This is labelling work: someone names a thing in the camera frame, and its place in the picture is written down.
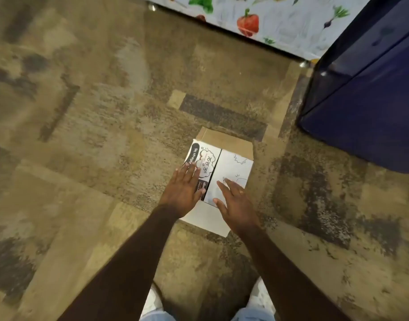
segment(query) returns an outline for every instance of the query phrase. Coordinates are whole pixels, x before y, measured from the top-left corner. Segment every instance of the forearm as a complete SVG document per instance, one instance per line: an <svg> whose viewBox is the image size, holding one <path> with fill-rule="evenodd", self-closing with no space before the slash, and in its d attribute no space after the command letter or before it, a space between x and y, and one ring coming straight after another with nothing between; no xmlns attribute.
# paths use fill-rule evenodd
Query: forearm
<svg viewBox="0 0 409 321"><path fill-rule="evenodd" d="M157 207L59 318L138 320L164 245L176 221Z"/></svg>
<svg viewBox="0 0 409 321"><path fill-rule="evenodd" d="M349 320L270 240L253 228L242 235L283 321Z"/></svg>

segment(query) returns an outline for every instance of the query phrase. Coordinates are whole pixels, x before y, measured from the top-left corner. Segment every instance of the jeans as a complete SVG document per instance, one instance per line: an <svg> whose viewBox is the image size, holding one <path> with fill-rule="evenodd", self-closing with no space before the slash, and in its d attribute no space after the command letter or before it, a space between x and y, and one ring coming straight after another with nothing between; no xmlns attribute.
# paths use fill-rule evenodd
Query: jeans
<svg viewBox="0 0 409 321"><path fill-rule="evenodd" d="M162 310L145 314L140 321L176 321L169 313ZM231 321L275 321L274 316L264 309L245 307L236 313Z"/></svg>

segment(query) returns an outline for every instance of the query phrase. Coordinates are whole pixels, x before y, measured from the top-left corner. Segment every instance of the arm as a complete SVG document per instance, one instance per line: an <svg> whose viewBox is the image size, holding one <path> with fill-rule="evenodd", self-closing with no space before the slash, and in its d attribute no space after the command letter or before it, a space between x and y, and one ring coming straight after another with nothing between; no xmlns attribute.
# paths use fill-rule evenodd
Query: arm
<svg viewBox="0 0 409 321"><path fill-rule="evenodd" d="M158 206L122 245L59 318L138 320L164 245L175 221L193 209L200 169L185 165L173 173Z"/></svg>
<svg viewBox="0 0 409 321"><path fill-rule="evenodd" d="M218 182L227 206L214 199L228 226L244 242L282 320L350 320L261 229L245 190Z"/></svg>

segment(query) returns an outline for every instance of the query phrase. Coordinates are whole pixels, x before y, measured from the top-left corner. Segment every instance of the person's left hand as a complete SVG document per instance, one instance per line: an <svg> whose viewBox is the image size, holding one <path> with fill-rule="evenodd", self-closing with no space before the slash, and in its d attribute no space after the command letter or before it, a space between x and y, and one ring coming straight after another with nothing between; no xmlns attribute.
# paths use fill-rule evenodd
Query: person's left hand
<svg viewBox="0 0 409 321"><path fill-rule="evenodd" d="M184 217L206 192L204 188L195 191L199 175L200 169L196 168L195 163L185 163L180 170L176 169L158 205L172 208L177 218Z"/></svg>

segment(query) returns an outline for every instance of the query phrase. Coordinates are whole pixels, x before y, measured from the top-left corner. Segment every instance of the brown cardboard flap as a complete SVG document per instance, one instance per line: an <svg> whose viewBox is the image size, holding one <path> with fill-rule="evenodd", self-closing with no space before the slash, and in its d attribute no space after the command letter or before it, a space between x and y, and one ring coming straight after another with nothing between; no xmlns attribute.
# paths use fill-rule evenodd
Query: brown cardboard flap
<svg viewBox="0 0 409 321"><path fill-rule="evenodd" d="M202 127L196 140L222 148L224 150L240 154L241 156L252 160L254 159L254 146L251 142L227 135L215 130Z"/></svg>

